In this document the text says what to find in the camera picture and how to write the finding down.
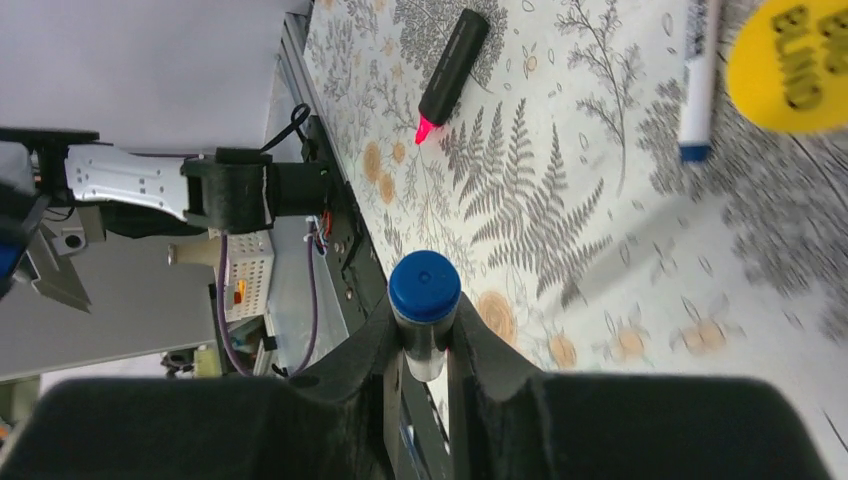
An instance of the fern leaf print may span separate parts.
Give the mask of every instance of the fern leaf print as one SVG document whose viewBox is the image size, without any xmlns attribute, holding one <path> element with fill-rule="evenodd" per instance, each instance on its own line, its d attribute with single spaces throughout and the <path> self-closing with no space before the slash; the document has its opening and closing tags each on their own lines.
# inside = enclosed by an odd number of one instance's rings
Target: fern leaf print
<svg viewBox="0 0 848 480">
<path fill-rule="evenodd" d="M 560 303 L 565 307 L 579 295 L 578 284 L 588 266 L 612 242 L 606 236 L 580 244 L 580 234 L 592 220 L 605 184 L 603 179 L 599 180 L 588 198 L 567 208 L 563 194 L 568 190 L 568 178 L 556 125 L 551 125 L 550 155 L 541 179 L 537 180 L 526 99 L 521 99 L 515 109 L 508 137 L 504 133 L 502 111 L 500 103 L 482 154 L 477 153 L 481 142 L 476 134 L 481 130 L 482 109 L 473 121 L 469 139 L 458 141 L 464 139 L 462 132 L 467 131 L 463 122 L 458 135 L 451 132 L 440 143 L 450 159 L 459 152 L 474 151 L 466 153 L 471 163 L 462 168 L 477 172 L 481 178 L 472 180 L 469 174 L 460 195 L 465 204 L 465 220 L 483 220 L 471 236 L 471 245 L 490 249 L 486 259 L 490 268 L 517 267 L 535 274 L 539 279 L 537 298 L 557 287 Z M 453 169 L 456 178 L 460 168 Z"/>
</svg>

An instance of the white wall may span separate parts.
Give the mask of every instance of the white wall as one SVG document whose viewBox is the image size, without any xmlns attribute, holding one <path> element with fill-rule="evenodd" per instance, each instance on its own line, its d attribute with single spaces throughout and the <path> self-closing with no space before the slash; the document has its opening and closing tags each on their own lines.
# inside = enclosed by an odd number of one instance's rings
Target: white wall
<svg viewBox="0 0 848 480">
<path fill-rule="evenodd" d="M 133 147 L 262 142 L 296 0 L 0 0 L 0 125 Z"/>
<path fill-rule="evenodd" d="M 86 128 L 122 147 L 258 146 L 283 15 L 303 0 L 0 0 L 0 126 Z M 0 379 L 209 341 L 204 267 L 111 236 L 74 264 L 77 313 L 16 288 Z"/>
</svg>

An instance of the yellow disc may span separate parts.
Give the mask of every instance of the yellow disc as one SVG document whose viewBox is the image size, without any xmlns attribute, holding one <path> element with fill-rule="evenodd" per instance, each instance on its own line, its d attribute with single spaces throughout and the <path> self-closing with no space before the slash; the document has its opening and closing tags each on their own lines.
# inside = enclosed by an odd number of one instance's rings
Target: yellow disc
<svg viewBox="0 0 848 480">
<path fill-rule="evenodd" d="M 771 0 L 750 18 L 727 65 L 730 98 L 783 133 L 848 125 L 848 0 Z"/>
</svg>

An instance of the floral tablecloth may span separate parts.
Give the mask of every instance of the floral tablecloth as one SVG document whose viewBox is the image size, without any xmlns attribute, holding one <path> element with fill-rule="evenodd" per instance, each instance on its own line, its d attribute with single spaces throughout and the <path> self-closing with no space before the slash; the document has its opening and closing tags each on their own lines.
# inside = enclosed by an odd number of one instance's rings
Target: floral tablecloth
<svg viewBox="0 0 848 480">
<path fill-rule="evenodd" d="M 726 2 L 721 69 L 759 3 Z M 418 147 L 466 6 L 489 38 Z M 848 472 L 848 131 L 763 132 L 719 82 L 715 155 L 682 165 L 685 17 L 676 0 L 316 0 L 306 61 L 387 272 L 442 252 L 545 369 L 765 379 Z"/>
</svg>

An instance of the wire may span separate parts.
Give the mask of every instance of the wire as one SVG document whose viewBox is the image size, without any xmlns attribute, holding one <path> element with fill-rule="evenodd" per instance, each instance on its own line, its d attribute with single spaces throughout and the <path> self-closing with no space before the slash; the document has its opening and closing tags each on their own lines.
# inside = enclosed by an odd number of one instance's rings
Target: wire
<svg viewBox="0 0 848 480">
<path fill-rule="evenodd" d="M 312 355 L 315 353 L 315 343 L 318 340 L 318 289 L 315 285 L 315 261 L 313 258 L 314 254 L 312 252 L 312 242 L 315 241 L 315 232 L 316 230 L 314 224 L 312 224 L 312 226 L 310 226 L 309 228 L 309 236 L 306 242 L 306 258 L 309 268 L 309 290 L 310 295 L 312 297 L 312 331 L 309 335 L 309 344 L 306 347 L 306 355 L 304 355 L 303 361 L 300 362 L 300 365 L 289 376 L 297 375 L 309 366 L 309 361 L 312 360 Z M 218 328 L 221 330 L 221 334 L 224 337 L 224 341 L 222 343 L 224 344 L 224 351 L 227 353 L 227 358 L 230 359 L 230 363 L 233 364 L 233 367 L 235 367 L 236 371 L 238 371 L 239 374 L 245 377 L 251 377 L 253 376 L 253 373 L 249 371 L 247 367 L 242 365 L 241 361 L 239 360 L 236 354 L 236 350 L 233 347 L 232 342 L 230 341 L 228 334 L 229 329 L 227 328 L 227 320 L 226 318 L 224 318 L 224 314 L 226 313 L 224 309 L 224 278 L 227 268 L 227 243 L 227 235 L 222 234 L 221 258 L 220 262 L 218 263 L 218 281 L 215 285 L 215 294 L 217 297 L 215 304 L 217 307 L 216 309 L 218 311 Z M 277 372 L 278 375 L 287 376 L 284 375 L 285 373 L 288 373 L 287 371 L 280 369 L 276 365 L 272 365 L 271 367 L 275 372 Z"/>
<path fill-rule="evenodd" d="M 230 340 L 230 329 L 227 327 L 227 319 L 224 316 L 226 314 L 224 309 L 224 279 L 226 278 L 226 273 L 227 235 L 225 233 L 221 233 L 221 256 L 218 262 L 218 281 L 215 282 L 215 306 L 218 311 L 218 329 L 221 330 L 221 339 L 223 340 L 221 343 L 224 344 L 224 351 L 227 353 L 227 358 L 230 359 L 230 363 L 233 364 L 236 371 L 242 376 L 252 377 L 253 372 L 242 365 L 241 360 L 239 360 L 238 354 L 236 353 L 236 349 L 233 347 L 233 343 Z"/>
<path fill-rule="evenodd" d="M 280 131 L 274 138 L 268 141 L 262 148 L 259 149 L 259 153 L 265 153 L 268 150 L 276 147 L 280 144 L 286 137 L 292 134 L 292 132 L 297 133 L 297 137 L 300 139 L 301 143 L 309 144 L 309 139 L 303 132 L 300 130 L 300 126 L 306 123 L 309 119 L 309 114 L 312 112 L 312 109 L 309 108 L 309 105 L 305 103 L 301 103 L 300 105 L 294 107 L 291 114 L 291 123 L 284 129 Z"/>
<path fill-rule="evenodd" d="M 45 212 L 50 212 L 50 213 L 52 213 L 53 215 L 60 215 L 60 216 L 61 216 L 61 218 L 48 218 L 48 217 L 44 217 L 44 220 L 47 220 L 48 222 L 64 222 L 65 220 L 67 220 L 67 219 L 71 218 L 71 216 L 72 216 L 72 215 L 74 214 L 74 212 L 76 211 L 76 207 L 71 207 L 71 208 L 70 208 L 70 210 L 68 210 L 66 213 L 59 213 L 59 212 L 57 212 L 56 210 L 51 210 L 51 209 L 49 209 L 49 208 L 45 209 L 44 211 L 45 211 Z"/>
<path fill-rule="evenodd" d="M 268 150 L 277 146 L 280 142 L 282 142 L 286 137 L 291 135 L 292 132 L 297 133 L 298 138 L 301 143 L 306 144 L 312 149 L 311 140 L 303 134 L 300 130 L 300 126 L 306 123 L 309 119 L 309 114 L 312 109 L 309 108 L 309 105 L 305 103 L 301 103 L 296 106 L 291 114 L 291 123 L 284 128 L 280 133 L 278 133 L 274 138 L 272 138 L 268 143 L 265 144 L 259 151 L 260 153 L 267 152 Z M 306 355 L 303 357 L 303 361 L 300 363 L 300 366 L 295 369 L 291 375 L 297 375 L 307 366 L 309 366 L 309 361 L 312 360 L 312 354 L 315 352 L 315 343 L 318 340 L 318 291 L 315 286 L 315 266 L 313 259 L 313 245 L 320 245 L 326 251 L 326 237 L 323 235 L 323 222 L 321 221 L 311 221 L 307 220 L 310 223 L 307 239 L 306 239 L 306 255 L 308 260 L 309 267 L 309 289 L 312 296 L 312 332 L 309 338 L 309 345 L 306 348 Z M 216 291 L 216 310 L 218 312 L 218 328 L 221 330 L 221 337 L 223 339 L 224 351 L 227 353 L 227 358 L 230 359 L 230 363 L 233 364 L 233 367 L 245 377 L 253 376 L 253 372 L 249 371 L 242 363 L 239 361 L 239 358 L 236 354 L 236 350 L 232 345 L 232 341 L 229 336 L 229 329 L 227 328 L 227 319 L 224 317 L 225 309 L 224 309 L 224 279 L 225 273 L 227 269 L 227 235 L 221 233 L 221 258 L 218 262 L 218 281 L 215 284 Z M 286 369 L 280 369 L 274 364 L 271 364 L 272 370 L 277 374 L 287 377 L 288 372 Z"/>
<path fill-rule="evenodd" d="M 309 366 L 309 361 L 312 360 L 312 354 L 315 352 L 315 342 L 318 340 L 318 291 L 315 287 L 315 268 L 313 265 L 311 241 L 306 242 L 306 250 L 307 263 L 309 264 L 309 290 L 312 295 L 312 332 L 309 335 L 309 346 L 306 347 L 306 355 L 303 357 L 303 361 L 300 362 L 300 366 L 292 372 L 292 375 L 297 375 Z"/>
</svg>

